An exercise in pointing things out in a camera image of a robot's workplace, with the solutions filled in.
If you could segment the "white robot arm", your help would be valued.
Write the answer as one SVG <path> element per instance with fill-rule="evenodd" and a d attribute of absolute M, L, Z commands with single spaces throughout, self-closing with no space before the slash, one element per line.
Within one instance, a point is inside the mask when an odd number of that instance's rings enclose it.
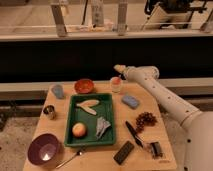
<path fill-rule="evenodd" d="M 114 69 L 146 89 L 187 132 L 183 171 L 213 171 L 213 111 L 201 111 L 160 84 L 155 66 Z"/>

